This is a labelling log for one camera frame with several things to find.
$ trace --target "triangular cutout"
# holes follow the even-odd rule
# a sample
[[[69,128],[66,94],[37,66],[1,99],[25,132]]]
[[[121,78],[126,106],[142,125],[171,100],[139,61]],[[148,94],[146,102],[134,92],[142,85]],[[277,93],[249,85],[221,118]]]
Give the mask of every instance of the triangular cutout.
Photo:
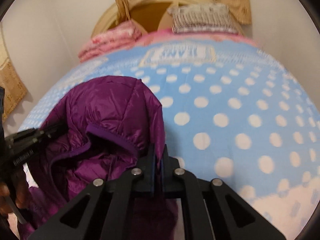
[[[254,216],[252,216],[241,204],[239,204],[231,195],[226,195],[226,201],[230,208],[230,211],[235,219],[235,222],[239,228],[243,228],[249,224],[255,222]]]
[[[90,196],[84,196],[68,213],[60,219],[60,222],[71,227],[77,228],[90,200]]]

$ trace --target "purple hood trim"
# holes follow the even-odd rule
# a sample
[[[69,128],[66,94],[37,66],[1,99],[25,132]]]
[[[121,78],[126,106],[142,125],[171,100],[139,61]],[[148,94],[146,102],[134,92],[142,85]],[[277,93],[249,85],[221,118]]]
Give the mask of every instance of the purple hood trim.
[[[164,149],[162,107],[152,92],[130,77],[106,76],[74,87],[42,125],[65,122],[69,131],[29,163],[39,188],[30,188],[33,223],[45,223],[96,178],[118,178],[155,144]],[[136,201],[132,239],[172,239],[176,204],[161,196]],[[35,230],[18,224],[21,240]]]

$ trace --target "mattress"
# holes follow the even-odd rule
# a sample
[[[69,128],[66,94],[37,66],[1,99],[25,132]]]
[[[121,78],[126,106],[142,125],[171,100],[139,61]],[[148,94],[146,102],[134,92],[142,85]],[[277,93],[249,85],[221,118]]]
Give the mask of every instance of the mattress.
[[[39,127],[71,88],[105,75],[141,79],[157,96],[181,167],[223,179],[287,239],[300,233],[320,199],[320,115],[278,61],[235,35],[152,33],[71,70],[20,130]]]

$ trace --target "striped pillow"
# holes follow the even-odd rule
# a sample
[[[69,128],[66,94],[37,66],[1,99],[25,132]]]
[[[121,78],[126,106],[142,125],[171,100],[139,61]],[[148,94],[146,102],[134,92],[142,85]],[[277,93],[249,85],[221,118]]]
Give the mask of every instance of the striped pillow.
[[[241,34],[240,27],[232,19],[229,8],[222,3],[192,4],[168,8],[173,16],[172,31],[186,32],[226,32]]]

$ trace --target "pink folded blanket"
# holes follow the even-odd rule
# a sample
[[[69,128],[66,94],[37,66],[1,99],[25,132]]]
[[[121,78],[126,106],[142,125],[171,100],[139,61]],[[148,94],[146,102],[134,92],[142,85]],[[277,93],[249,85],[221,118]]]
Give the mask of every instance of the pink folded blanket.
[[[80,62],[87,61],[93,57],[103,55],[122,46],[132,46],[141,36],[141,31],[137,29],[132,21],[126,21],[116,28],[100,33],[83,45],[78,54]]]

